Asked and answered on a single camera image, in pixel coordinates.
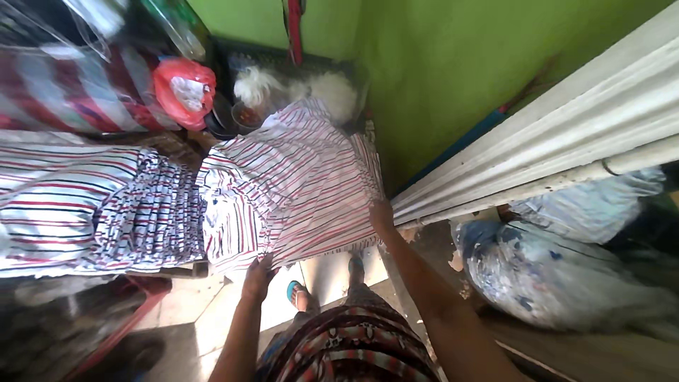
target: white fluffy dog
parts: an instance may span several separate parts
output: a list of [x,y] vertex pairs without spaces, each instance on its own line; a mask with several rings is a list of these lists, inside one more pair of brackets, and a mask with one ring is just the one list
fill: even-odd
[[272,98],[285,98],[286,104],[306,97],[320,99],[337,126],[349,122],[354,116],[358,94],[351,82],[342,73],[327,72],[313,75],[306,81],[291,80],[287,86],[276,79],[271,71],[258,67],[247,67],[238,74],[234,94],[245,106],[265,109]]

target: foot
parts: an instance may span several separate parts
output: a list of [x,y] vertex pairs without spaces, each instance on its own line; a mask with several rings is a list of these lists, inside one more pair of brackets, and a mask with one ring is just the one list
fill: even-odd
[[309,291],[298,281],[291,281],[288,285],[288,300],[300,312],[313,311],[315,308]]
[[349,286],[359,285],[365,281],[365,269],[363,268],[363,260],[360,257],[353,255],[349,260]]

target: white door frame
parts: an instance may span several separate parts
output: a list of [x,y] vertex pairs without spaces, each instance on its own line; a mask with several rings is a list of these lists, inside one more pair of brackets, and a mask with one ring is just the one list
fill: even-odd
[[417,220],[675,134],[679,2],[396,196],[394,220]]

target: person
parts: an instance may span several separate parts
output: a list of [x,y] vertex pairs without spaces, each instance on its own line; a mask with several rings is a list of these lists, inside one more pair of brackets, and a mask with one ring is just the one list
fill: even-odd
[[[524,382],[474,310],[400,236],[391,206],[375,202],[370,220],[394,258],[448,380]],[[340,307],[320,313],[301,284],[290,284],[288,298],[299,313],[257,361],[261,303],[276,274],[271,262],[265,256],[250,265],[208,382],[439,380],[425,346],[405,319],[363,283],[358,258],[349,261],[350,287]]]

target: forearm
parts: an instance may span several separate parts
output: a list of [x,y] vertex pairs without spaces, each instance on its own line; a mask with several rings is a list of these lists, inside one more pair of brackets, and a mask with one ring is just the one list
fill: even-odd
[[257,363],[261,303],[241,298],[217,365],[208,382],[252,381]]
[[523,382],[474,310],[394,230],[380,237],[424,321],[449,380]]
[[466,304],[395,229],[381,232],[380,237],[422,317],[445,315],[453,306]]

